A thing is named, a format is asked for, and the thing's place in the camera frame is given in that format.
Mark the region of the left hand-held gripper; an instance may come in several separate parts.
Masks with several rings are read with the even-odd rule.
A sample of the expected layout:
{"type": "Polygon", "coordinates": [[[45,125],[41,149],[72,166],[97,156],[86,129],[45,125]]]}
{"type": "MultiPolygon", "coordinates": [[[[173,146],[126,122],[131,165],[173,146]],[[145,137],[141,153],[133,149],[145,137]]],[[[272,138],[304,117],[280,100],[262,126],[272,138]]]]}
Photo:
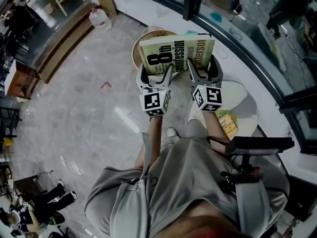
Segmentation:
{"type": "MultiPolygon", "coordinates": [[[[166,114],[170,101],[170,82],[173,72],[173,64],[169,64],[165,70],[163,78],[156,83],[156,88],[159,91],[142,94],[139,96],[142,111],[150,118],[159,117],[166,114]]],[[[147,71],[144,66],[140,66],[137,72],[136,83],[140,90],[149,90],[151,88],[147,71]]]]}

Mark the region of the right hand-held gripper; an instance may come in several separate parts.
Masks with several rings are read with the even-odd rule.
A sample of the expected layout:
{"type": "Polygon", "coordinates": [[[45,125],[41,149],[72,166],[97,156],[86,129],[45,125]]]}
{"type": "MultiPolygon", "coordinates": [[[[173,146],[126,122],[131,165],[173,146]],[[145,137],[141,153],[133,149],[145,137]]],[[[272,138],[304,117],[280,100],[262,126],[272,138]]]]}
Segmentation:
{"type": "Polygon", "coordinates": [[[222,106],[221,82],[223,72],[220,63],[216,57],[210,58],[208,68],[208,81],[210,83],[204,83],[206,77],[199,74],[191,59],[187,59],[187,65],[194,83],[192,96],[196,107],[200,111],[216,112],[222,106]]]}

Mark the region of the white petal-shaped chair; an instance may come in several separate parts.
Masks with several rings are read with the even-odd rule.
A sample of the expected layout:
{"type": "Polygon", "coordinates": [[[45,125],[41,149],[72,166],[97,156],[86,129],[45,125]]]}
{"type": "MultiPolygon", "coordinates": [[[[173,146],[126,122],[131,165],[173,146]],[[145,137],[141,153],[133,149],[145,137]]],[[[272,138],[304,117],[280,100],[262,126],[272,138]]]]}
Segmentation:
{"type": "Polygon", "coordinates": [[[245,87],[234,81],[222,82],[222,110],[229,110],[236,118],[238,132],[235,136],[251,137],[258,126],[257,104],[245,87]]]}

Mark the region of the pale green black-print book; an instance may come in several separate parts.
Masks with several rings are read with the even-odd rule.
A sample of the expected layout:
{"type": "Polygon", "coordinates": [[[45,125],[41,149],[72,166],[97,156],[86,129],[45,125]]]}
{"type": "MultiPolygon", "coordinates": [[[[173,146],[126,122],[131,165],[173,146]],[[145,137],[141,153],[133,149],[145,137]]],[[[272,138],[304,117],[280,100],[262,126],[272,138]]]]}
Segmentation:
{"type": "Polygon", "coordinates": [[[207,67],[213,47],[208,34],[168,35],[141,40],[138,51],[148,75],[163,75],[169,65],[174,73],[187,71],[187,60],[197,69],[207,67]]]}

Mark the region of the yellow book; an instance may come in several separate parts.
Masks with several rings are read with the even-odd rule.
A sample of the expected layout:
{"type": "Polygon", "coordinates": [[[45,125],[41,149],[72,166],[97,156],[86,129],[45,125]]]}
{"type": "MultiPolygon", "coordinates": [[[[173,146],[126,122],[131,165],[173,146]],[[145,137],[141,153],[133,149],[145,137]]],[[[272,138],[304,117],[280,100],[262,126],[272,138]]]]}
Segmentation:
{"type": "Polygon", "coordinates": [[[218,119],[218,121],[229,138],[232,138],[238,132],[236,118],[230,113],[226,114],[221,119],[218,119]]]}

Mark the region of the person's left forearm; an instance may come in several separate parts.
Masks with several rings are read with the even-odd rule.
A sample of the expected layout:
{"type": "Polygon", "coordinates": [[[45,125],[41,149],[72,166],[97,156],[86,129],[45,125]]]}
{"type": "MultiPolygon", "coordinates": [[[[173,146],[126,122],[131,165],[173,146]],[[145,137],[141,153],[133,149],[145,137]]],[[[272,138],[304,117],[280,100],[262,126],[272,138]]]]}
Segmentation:
{"type": "MultiPolygon", "coordinates": [[[[156,159],[160,156],[162,121],[163,121],[163,116],[151,118],[148,130],[147,130],[147,133],[150,136],[150,142],[151,142],[151,148],[152,148],[150,165],[152,165],[156,161],[156,159]]],[[[134,165],[135,168],[143,169],[144,153],[145,153],[145,146],[144,144],[142,144],[142,147],[139,151],[138,157],[134,165]]]]}

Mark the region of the person's right forearm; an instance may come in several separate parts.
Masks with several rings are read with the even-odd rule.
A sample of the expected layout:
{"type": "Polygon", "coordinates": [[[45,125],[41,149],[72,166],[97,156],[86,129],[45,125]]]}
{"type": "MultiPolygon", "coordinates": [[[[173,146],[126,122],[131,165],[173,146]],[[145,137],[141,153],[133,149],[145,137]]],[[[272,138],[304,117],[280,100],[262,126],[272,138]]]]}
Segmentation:
{"type": "Polygon", "coordinates": [[[225,145],[223,144],[230,142],[229,137],[220,125],[215,113],[202,111],[202,114],[210,137],[211,148],[217,153],[225,155],[225,145]]]}

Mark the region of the round beige basket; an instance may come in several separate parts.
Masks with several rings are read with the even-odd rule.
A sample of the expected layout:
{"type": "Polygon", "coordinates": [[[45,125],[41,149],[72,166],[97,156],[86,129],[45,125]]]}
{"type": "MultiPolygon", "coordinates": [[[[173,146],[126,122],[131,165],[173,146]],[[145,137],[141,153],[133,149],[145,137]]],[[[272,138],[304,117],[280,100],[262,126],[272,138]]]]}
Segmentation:
{"type": "Polygon", "coordinates": [[[144,66],[150,80],[162,80],[169,64],[173,64],[172,77],[187,71],[188,37],[175,36],[168,30],[153,30],[143,34],[132,49],[132,62],[137,69],[144,66]]]}

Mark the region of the large clear water jug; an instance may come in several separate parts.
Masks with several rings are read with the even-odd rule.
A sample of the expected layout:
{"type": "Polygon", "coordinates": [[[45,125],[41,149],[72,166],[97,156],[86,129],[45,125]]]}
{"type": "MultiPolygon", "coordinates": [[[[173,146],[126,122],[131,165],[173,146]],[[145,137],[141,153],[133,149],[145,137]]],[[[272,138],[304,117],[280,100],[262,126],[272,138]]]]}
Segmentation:
{"type": "Polygon", "coordinates": [[[98,7],[95,7],[90,11],[89,20],[95,28],[105,28],[106,30],[109,30],[112,27],[112,22],[106,12],[98,7]]]}

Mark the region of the black monitor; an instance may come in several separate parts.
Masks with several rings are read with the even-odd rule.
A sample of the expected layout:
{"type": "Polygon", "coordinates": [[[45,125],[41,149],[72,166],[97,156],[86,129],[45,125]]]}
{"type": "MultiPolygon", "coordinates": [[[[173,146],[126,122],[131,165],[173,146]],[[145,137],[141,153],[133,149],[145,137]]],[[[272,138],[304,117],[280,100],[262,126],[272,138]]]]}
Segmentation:
{"type": "Polygon", "coordinates": [[[225,147],[227,155],[269,156],[295,146],[291,137],[234,137],[225,147]]]}

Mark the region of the wooden steps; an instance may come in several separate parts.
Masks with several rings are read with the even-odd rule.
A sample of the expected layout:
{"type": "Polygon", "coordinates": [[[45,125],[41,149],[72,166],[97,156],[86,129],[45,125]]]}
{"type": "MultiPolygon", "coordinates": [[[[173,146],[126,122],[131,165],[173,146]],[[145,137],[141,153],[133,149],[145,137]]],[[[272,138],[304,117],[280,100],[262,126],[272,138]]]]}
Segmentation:
{"type": "Polygon", "coordinates": [[[31,66],[45,84],[50,82],[70,53],[94,29],[89,20],[93,8],[92,3],[81,5],[40,46],[31,66]]]}

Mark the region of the person's grey shirt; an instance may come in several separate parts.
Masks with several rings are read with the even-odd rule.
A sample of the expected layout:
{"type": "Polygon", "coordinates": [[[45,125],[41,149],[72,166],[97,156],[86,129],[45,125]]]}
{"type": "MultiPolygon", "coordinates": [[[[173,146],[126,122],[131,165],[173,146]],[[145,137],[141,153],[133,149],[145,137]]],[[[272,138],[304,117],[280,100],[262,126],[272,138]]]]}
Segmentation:
{"type": "Polygon", "coordinates": [[[223,157],[208,143],[168,137],[143,169],[106,167],[92,187],[85,215],[110,238],[260,238],[281,215],[289,196],[286,176],[264,157],[251,163],[258,182],[230,186],[242,157],[223,157]]]}

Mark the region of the brown wooden cabinet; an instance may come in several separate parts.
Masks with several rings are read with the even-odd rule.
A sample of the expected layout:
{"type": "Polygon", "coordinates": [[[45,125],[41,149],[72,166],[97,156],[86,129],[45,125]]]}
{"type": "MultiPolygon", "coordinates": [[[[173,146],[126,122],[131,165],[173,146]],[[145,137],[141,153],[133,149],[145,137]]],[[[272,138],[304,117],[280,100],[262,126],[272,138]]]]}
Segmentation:
{"type": "Polygon", "coordinates": [[[35,69],[14,59],[4,81],[4,93],[7,96],[30,100],[39,80],[41,78],[35,69]]]}

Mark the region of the small brown table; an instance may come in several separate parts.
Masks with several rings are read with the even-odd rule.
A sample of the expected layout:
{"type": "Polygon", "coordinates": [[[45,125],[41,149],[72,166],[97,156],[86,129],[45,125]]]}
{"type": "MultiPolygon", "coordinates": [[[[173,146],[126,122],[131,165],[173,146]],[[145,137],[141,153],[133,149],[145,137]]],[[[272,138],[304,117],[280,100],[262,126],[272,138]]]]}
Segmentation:
{"type": "Polygon", "coordinates": [[[33,175],[30,177],[26,177],[23,179],[19,180],[14,180],[13,181],[13,187],[16,189],[18,192],[20,192],[21,195],[40,195],[44,194],[47,192],[46,189],[43,189],[39,184],[38,184],[38,175],[33,175]]]}

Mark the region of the black window frame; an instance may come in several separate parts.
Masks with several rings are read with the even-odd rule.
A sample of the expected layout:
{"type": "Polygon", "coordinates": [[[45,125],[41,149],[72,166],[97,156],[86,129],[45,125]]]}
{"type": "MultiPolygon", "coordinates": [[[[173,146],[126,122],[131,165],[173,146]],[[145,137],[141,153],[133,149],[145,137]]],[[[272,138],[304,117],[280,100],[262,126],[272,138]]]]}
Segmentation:
{"type": "Polygon", "coordinates": [[[317,0],[153,0],[226,45],[286,116],[302,153],[317,156],[317,0]]]}

